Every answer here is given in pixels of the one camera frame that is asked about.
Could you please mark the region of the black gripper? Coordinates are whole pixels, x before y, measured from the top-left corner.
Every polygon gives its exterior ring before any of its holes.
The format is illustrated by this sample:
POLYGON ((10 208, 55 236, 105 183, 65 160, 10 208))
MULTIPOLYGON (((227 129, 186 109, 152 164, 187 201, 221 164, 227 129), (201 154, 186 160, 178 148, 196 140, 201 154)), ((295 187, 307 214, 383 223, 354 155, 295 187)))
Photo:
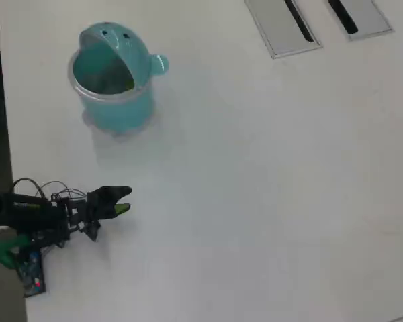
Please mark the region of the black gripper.
POLYGON ((66 198, 70 231, 86 231, 102 220, 113 219, 130 210, 131 204, 117 203, 129 195, 129 186, 102 186, 88 192, 85 199, 66 198))

